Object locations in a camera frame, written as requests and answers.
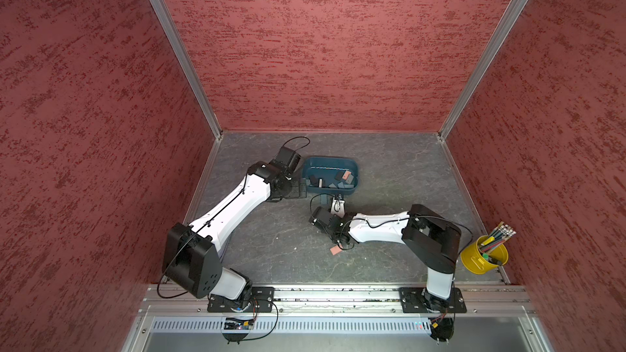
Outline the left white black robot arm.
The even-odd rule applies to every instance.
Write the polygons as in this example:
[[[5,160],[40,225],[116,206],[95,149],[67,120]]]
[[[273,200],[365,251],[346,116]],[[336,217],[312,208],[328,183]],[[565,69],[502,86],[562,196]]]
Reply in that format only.
[[[253,283],[240,272],[223,266],[223,247],[236,228],[259,205],[279,202],[300,187],[301,162],[285,164],[273,160],[250,166],[235,189],[218,205],[188,225],[177,223],[166,237],[162,276],[183,288],[182,293],[161,299],[222,298],[231,311],[254,309]]]

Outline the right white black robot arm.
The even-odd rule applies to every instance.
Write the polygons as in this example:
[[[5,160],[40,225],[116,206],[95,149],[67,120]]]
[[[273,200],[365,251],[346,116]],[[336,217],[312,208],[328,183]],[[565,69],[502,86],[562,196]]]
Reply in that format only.
[[[368,242],[406,246],[426,266],[427,276],[424,287],[399,290],[405,314],[466,314],[461,290],[453,286],[461,246],[461,229],[455,223],[424,205],[388,215],[341,215],[332,206],[319,206],[309,222],[340,249]]]

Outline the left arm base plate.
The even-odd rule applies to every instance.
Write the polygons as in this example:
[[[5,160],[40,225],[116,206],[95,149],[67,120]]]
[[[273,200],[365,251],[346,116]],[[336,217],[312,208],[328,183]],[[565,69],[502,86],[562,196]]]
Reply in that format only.
[[[207,306],[209,313],[256,314],[273,310],[275,289],[272,287],[248,286],[235,300],[210,295]]]

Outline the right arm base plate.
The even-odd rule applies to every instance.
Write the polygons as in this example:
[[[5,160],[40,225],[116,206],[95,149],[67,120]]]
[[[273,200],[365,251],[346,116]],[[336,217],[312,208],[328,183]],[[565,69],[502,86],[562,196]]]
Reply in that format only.
[[[426,288],[400,288],[399,301],[404,314],[466,314],[467,308],[459,288],[452,288],[448,299],[430,294]]]

